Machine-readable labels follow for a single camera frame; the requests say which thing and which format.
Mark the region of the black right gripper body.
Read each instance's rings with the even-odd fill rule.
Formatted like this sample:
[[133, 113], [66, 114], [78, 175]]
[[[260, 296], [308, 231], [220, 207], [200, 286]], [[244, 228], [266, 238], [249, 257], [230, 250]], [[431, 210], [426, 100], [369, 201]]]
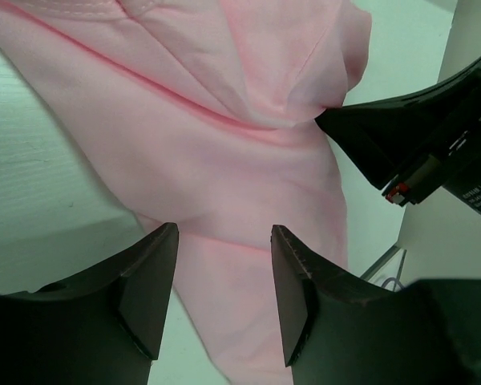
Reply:
[[395, 205], [417, 205], [439, 188], [481, 215], [481, 119], [449, 147], [418, 158], [389, 183], [383, 196]]

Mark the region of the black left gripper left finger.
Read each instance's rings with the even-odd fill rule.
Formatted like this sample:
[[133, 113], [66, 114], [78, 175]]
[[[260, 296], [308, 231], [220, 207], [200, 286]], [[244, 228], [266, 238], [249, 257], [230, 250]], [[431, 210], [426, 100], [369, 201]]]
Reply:
[[145, 384], [176, 268], [173, 223], [40, 290], [0, 294], [0, 384]]

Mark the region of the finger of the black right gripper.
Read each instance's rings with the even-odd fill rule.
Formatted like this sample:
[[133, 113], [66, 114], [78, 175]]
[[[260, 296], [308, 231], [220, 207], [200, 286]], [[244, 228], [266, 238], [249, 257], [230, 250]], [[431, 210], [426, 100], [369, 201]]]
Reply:
[[481, 117], [481, 57], [409, 95], [330, 108], [318, 127], [375, 188], [385, 188], [420, 156], [448, 148]]

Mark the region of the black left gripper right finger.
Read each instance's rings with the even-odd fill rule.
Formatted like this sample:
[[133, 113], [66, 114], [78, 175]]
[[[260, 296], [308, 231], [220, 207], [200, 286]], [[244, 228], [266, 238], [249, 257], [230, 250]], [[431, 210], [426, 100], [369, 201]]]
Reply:
[[271, 254], [285, 365], [296, 384], [481, 384], [481, 280], [392, 292], [283, 225]]

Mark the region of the pink t-shirt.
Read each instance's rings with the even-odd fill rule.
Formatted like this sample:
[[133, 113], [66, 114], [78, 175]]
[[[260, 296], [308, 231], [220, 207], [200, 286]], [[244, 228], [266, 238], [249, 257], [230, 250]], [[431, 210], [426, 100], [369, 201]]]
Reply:
[[0, 49], [110, 191], [180, 229], [174, 286], [233, 384], [290, 384], [270, 233], [347, 263], [338, 164], [315, 119], [366, 68], [350, 1], [0, 1]]

